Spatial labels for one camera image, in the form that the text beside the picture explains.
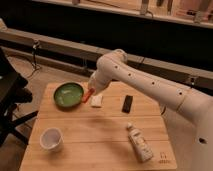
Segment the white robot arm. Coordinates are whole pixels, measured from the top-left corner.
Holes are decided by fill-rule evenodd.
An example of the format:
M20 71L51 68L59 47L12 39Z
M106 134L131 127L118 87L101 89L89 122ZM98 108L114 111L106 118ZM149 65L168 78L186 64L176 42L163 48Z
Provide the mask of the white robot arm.
M175 110L196 126L191 171L213 171L213 96L126 64L127 54L116 49L102 55L96 63L88 88L95 94L105 90L113 79L121 81L150 98Z

